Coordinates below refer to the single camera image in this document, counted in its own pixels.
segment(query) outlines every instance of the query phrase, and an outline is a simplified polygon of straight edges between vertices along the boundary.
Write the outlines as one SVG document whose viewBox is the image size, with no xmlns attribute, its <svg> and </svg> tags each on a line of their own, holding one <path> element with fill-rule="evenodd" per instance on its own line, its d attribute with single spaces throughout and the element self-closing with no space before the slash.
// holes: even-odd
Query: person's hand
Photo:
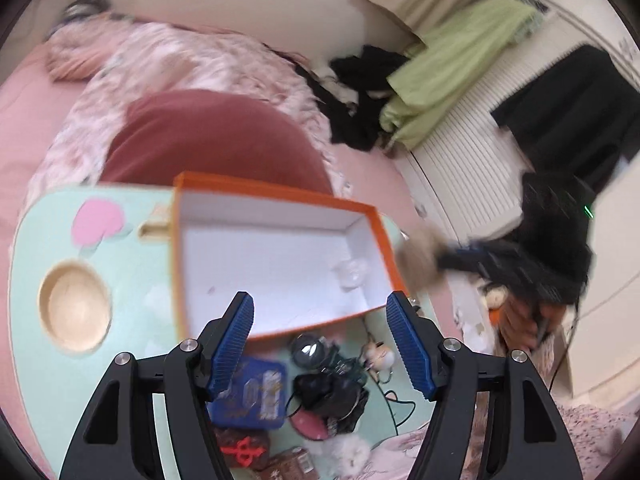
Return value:
<svg viewBox="0 0 640 480">
<path fill-rule="evenodd" d="M 547 332 L 553 332 L 562 323 L 566 305 L 543 303 L 540 314 L 549 320 Z M 530 352 L 538 346 L 538 326 L 533 321 L 531 308 L 511 294 L 500 307 L 498 329 L 509 350 Z"/>
</svg>

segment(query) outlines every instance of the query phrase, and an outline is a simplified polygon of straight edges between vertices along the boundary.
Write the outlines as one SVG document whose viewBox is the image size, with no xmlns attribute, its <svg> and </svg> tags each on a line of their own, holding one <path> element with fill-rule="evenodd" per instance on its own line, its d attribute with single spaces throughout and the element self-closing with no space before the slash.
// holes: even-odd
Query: pink heart sticker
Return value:
<svg viewBox="0 0 640 480">
<path fill-rule="evenodd" d="M 84 202 L 71 225 L 71 239 L 81 247 L 94 246 L 124 228 L 124 211 L 120 204 L 101 198 Z"/>
</svg>

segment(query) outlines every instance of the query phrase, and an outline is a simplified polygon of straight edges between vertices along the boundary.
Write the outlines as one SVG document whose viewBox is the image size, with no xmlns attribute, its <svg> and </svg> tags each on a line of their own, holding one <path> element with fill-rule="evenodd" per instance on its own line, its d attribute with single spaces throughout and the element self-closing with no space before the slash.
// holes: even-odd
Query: green cloth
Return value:
<svg viewBox="0 0 640 480">
<path fill-rule="evenodd" d="M 483 0 L 454 14 L 421 37 L 427 46 L 388 81 L 396 95 L 380 113 L 380 125 L 412 150 L 486 72 L 523 27 L 540 19 L 520 0 Z"/>
</svg>

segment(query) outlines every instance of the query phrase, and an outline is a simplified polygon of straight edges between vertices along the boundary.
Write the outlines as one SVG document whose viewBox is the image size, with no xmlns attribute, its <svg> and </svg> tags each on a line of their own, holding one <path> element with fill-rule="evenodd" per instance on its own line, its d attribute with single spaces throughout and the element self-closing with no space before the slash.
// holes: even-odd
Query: cable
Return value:
<svg viewBox="0 0 640 480">
<path fill-rule="evenodd" d="M 389 415 L 391 415 L 391 419 L 394 422 L 394 430 L 396 430 L 396 436 L 398 436 L 399 435 L 399 433 L 398 433 L 398 425 L 396 424 L 396 418 L 394 417 L 394 411 L 391 409 L 391 404 L 389 403 L 388 399 L 385 397 L 385 393 L 382 391 L 382 388 L 380 387 L 380 385 L 376 381 L 376 378 L 373 376 L 373 374 L 371 372 L 368 372 L 368 373 L 371 376 L 371 379 L 373 379 L 373 382 L 376 383 L 376 386 L 378 387 L 378 390 L 380 391 L 380 394 L 382 394 L 383 399 L 385 399 L 386 406 L 389 409 Z"/>
<path fill-rule="evenodd" d="M 377 339 L 375 337 L 373 337 L 373 334 L 369 331 L 369 327 L 367 326 L 367 322 L 364 320 L 364 317 L 360 318 L 362 325 L 364 327 L 364 331 L 367 333 L 367 338 L 369 338 L 368 342 L 376 342 Z"/>
<path fill-rule="evenodd" d="M 389 399 L 389 398 L 387 397 L 387 396 L 388 396 L 388 394 L 394 394 L 394 395 L 396 396 L 396 400 L 391 400 L 391 399 Z M 399 427 L 400 427 L 400 426 L 402 426 L 406 421 L 408 421 L 408 420 L 411 418 L 411 416 L 414 414 L 414 411 L 415 411 L 415 409 L 416 409 L 416 407 L 417 407 L 417 404 L 416 404 L 416 403 L 415 403 L 415 401 L 413 401 L 413 400 L 398 400 L 398 394 L 396 394 L 396 392 L 395 392 L 395 391 L 393 391 L 393 390 L 387 390 L 387 391 L 385 392 L 385 399 L 386 399 L 386 403 L 387 403 L 387 404 L 388 404 L 388 403 L 390 403 L 390 402 L 395 402 L 396 404 L 412 404 L 412 405 L 413 405 L 411 412 L 409 412 L 409 415 L 407 415 L 407 416 L 402 420 L 402 422 L 398 422 L 398 423 L 396 423 L 396 428 L 399 428 Z"/>
<path fill-rule="evenodd" d="M 564 360 L 567 357 L 567 354 L 569 353 L 569 347 L 571 346 L 571 343 L 574 341 L 574 336 L 575 336 L 575 330 L 578 328 L 578 321 L 580 320 L 580 309 L 579 307 L 579 301 L 577 301 L 575 303 L 575 319 L 574 322 L 571 325 L 571 333 L 569 334 L 569 339 L 566 343 L 566 347 L 564 348 L 564 353 L 562 354 L 562 357 L 560 358 L 560 362 L 558 363 L 558 366 L 556 367 L 556 371 L 554 372 L 554 374 L 551 377 L 551 382 L 549 383 L 549 393 L 551 393 L 551 389 L 554 387 L 554 382 L 556 380 L 556 376 L 558 375 L 558 372 L 560 371 L 560 368 L 562 367 L 562 364 L 564 363 Z"/>
</svg>

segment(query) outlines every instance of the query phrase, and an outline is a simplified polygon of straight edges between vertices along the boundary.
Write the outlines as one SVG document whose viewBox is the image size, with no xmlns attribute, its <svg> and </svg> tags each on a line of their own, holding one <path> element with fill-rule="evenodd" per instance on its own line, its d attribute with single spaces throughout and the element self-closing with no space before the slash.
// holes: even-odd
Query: pillow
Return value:
<svg viewBox="0 0 640 480">
<path fill-rule="evenodd" d="M 101 182 L 172 186 L 183 171 L 332 194 L 322 157 L 271 105 L 208 90 L 171 90 L 130 104 Z"/>
</svg>

